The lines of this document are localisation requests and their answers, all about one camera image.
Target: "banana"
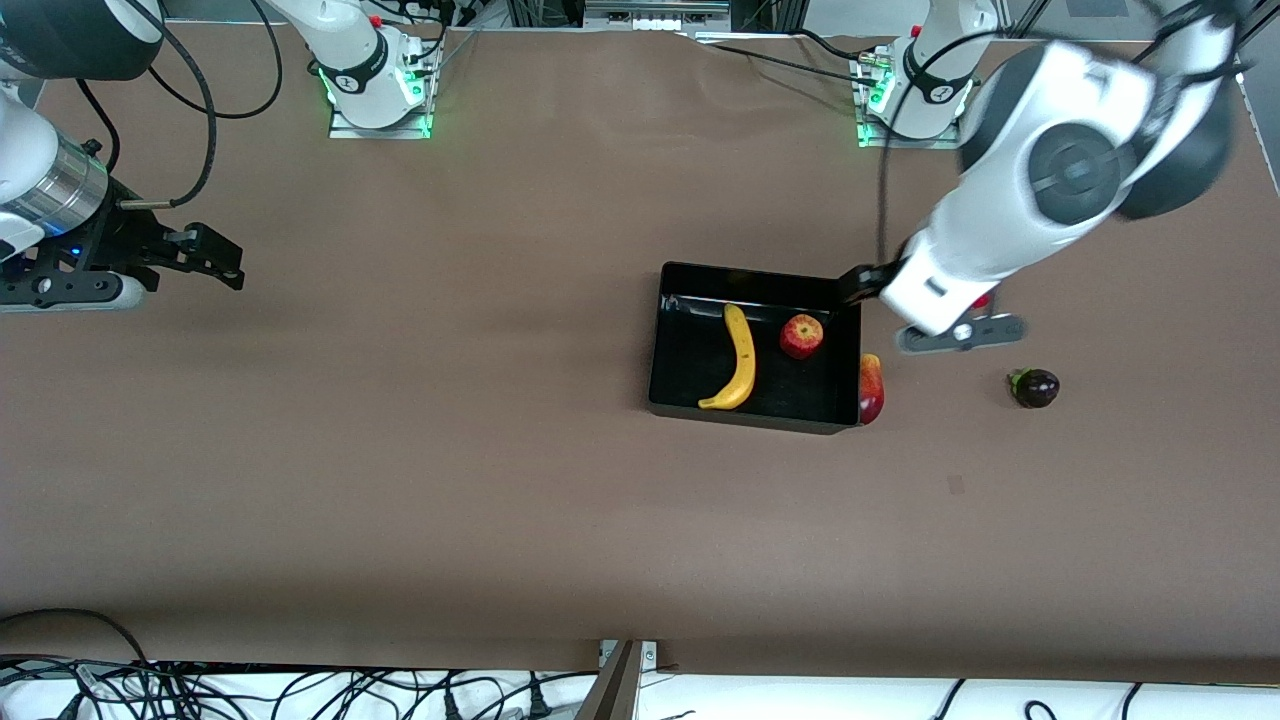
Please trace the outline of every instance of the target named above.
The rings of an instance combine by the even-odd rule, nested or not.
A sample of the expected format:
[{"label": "banana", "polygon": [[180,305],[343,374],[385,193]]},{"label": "banana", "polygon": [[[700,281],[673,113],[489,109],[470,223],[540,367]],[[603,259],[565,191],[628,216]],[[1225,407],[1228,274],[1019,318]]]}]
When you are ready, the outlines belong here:
[{"label": "banana", "polygon": [[733,338],[733,355],[737,357],[737,369],[716,397],[699,400],[698,406],[703,410],[732,410],[746,402],[755,389],[755,343],[751,342],[751,327],[746,323],[746,315],[737,305],[724,305],[724,325],[730,337]]}]

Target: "black tray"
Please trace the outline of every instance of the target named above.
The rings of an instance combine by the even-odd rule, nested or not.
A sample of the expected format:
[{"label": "black tray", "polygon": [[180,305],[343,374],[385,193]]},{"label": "black tray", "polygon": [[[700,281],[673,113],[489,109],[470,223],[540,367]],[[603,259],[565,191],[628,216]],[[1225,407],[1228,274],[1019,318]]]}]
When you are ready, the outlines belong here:
[{"label": "black tray", "polygon": [[[742,309],[755,343],[755,389],[736,410],[701,410],[733,375],[724,304]],[[806,360],[778,346],[799,313],[817,318],[824,341]],[[837,281],[667,263],[658,288],[658,329],[649,374],[655,415],[820,434],[858,421],[861,313],[840,302]]]}]

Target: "red fruit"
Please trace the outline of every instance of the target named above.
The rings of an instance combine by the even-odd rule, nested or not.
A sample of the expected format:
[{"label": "red fruit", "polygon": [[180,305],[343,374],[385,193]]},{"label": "red fruit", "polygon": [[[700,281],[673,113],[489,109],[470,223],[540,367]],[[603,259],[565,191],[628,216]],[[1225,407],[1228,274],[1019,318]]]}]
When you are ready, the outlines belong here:
[{"label": "red fruit", "polygon": [[881,373],[879,357],[870,352],[863,354],[858,406],[861,407],[858,418],[864,425],[879,418],[879,411],[884,409],[884,375]]},{"label": "red fruit", "polygon": [[822,345],[822,323],[809,315],[796,315],[782,325],[778,343],[782,346],[782,352],[796,360],[804,360]]}]

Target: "brown table surface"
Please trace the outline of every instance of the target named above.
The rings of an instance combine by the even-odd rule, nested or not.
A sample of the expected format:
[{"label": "brown table surface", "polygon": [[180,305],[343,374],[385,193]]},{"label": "brown table surface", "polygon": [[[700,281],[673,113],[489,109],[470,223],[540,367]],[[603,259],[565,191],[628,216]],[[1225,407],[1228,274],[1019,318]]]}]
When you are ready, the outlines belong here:
[{"label": "brown table surface", "polygon": [[[270,90],[261,28],[179,33],[220,109]],[[845,83],[668,33],[486,33],[436,137],[339,142],[280,35],[280,101],[221,123],[164,214],[241,243],[244,291],[166,273],[133,313],[0,318],[0,609],[105,610],[173,659],[581,666],[630,635],[690,671],[1280,676],[1280,202],[1243,113],[1199,202],[1007,283],[1025,342],[904,357],[868,305],[887,409],[813,437],[644,398],[663,263],[872,258]],[[201,115],[96,87],[116,176],[183,191]],[[68,83],[42,110],[104,136]],[[891,181],[901,238],[955,159]],[[1051,409],[1006,397],[1025,365],[1062,378]],[[125,653],[91,629],[4,648]]]}]

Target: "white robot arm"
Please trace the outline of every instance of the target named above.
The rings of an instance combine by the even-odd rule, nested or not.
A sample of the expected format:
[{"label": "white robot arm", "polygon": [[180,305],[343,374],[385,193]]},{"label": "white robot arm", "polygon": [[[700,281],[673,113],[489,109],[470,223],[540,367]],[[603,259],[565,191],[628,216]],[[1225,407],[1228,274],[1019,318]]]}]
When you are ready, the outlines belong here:
[{"label": "white robot arm", "polygon": [[1149,68],[1065,42],[1005,63],[961,119],[959,187],[906,242],[881,300],[941,334],[1112,213],[1147,218],[1203,193],[1230,149],[1221,77],[1242,18],[1233,0],[1178,8]]},{"label": "white robot arm", "polygon": [[320,64],[334,106],[353,126],[384,128],[426,100],[422,41],[375,27],[360,0],[266,0]]},{"label": "white robot arm", "polygon": [[[266,1],[302,33],[351,124],[381,128],[424,102],[421,40],[379,27],[358,0]],[[243,286],[239,247],[122,208],[136,196],[12,86],[133,79],[160,50],[159,18],[157,0],[0,0],[0,311],[133,307],[156,288],[150,266]]]},{"label": "white robot arm", "polygon": [[973,72],[987,51],[989,37],[965,42],[937,58],[948,44],[996,29],[998,17],[991,0],[931,0],[929,14],[919,35],[895,40],[890,45],[892,83],[883,100],[868,110],[908,138],[923,140],[942,135],[956,119],[973,88]]}]

